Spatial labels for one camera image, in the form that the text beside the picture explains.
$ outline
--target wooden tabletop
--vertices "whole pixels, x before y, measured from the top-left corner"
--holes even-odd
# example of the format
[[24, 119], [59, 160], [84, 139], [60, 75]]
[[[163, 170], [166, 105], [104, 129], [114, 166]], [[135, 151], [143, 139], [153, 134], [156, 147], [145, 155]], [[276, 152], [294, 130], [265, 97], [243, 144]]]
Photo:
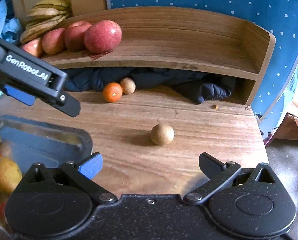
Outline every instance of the wooden tabletop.
[[[0, 116], [11, 114], [89, 132], [94, 152], [104, 158], [103, 169], [93, 180], [118, 197], [187, 193], [206, 181], [198, 163], [202, 152], [245, 168], [268, 162], [250, 107], [220, 101], [195, 105], [166, 87], [137, 90], [116, 103], [106, 103], [101, 93], [71, 95], [81, 102], [81, 113], [75, 118], [40, 100], [29, 107], [7, 96], [0, 99]], [[164, 147], [155, 146], [149, 136], [159, 122], [175, 131], [174, 140]]]

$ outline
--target red apple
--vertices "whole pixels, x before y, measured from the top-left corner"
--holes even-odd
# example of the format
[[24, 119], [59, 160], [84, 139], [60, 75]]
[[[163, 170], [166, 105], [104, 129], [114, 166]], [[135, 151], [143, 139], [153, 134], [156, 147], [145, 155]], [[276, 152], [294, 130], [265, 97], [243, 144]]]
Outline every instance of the red apple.
[[42, 38], [38, 37], [28, 42], [22, 49], [35, 57], [40, 57], [43, 53]]
[[70, 51], [81, 51], [85, 49], [83, 41], [85, 32], [91, 24], [85, 21], [79, 21], [70, 24], [65, 30], [65, 46]]
[[85, 32], [85, 46], [93, 53], [104, 53], [116, 48], [122, 38], [118, 23], [103, 20]]
[[43, 49], [48, 55], [55, 55], [65, 48], [65, 28], [58, 28], [47, 32], [43, 37]]

